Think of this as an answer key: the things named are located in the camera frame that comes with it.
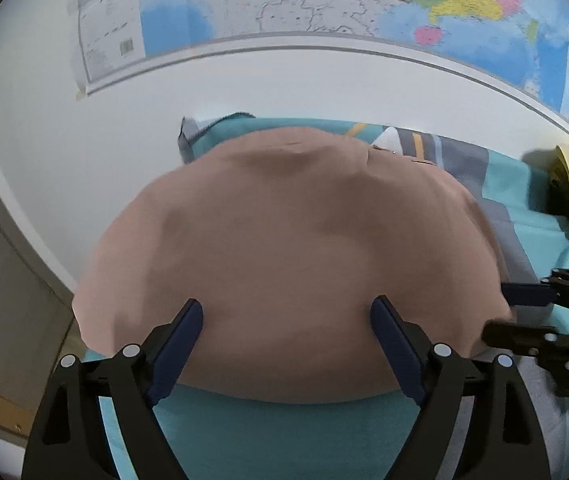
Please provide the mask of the colourful wall map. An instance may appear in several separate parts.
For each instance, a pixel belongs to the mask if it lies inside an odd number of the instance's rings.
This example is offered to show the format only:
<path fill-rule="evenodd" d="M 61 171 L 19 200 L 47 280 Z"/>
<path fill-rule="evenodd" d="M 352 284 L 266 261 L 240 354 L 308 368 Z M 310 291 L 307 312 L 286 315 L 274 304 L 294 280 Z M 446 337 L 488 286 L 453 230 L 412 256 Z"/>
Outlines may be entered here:
<path fill-rule="evenodd" d="M 94 91 L 240 49 L 399 46 L 509 84 L 569 127 L 569 0 L 70 0 L 76 80 Z"/>

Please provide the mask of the pink jacket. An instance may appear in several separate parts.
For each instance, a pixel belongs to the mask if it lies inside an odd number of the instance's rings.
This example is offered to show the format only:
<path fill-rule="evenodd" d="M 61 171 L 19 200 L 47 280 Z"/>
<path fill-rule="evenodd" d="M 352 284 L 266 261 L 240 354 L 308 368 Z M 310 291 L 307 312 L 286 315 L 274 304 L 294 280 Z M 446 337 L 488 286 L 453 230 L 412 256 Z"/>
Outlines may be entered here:
<path fill-rule="evenodd" d="M 313 128 L 219 144 L 147 185 L 94 248 L 73 298 L 104 356 L 190 299 L 204 326 L 184 385 L 282 403 L 393 391 L 373 299 L 462 356 L 513 316 L 475 198 L 441 168 Z"/>

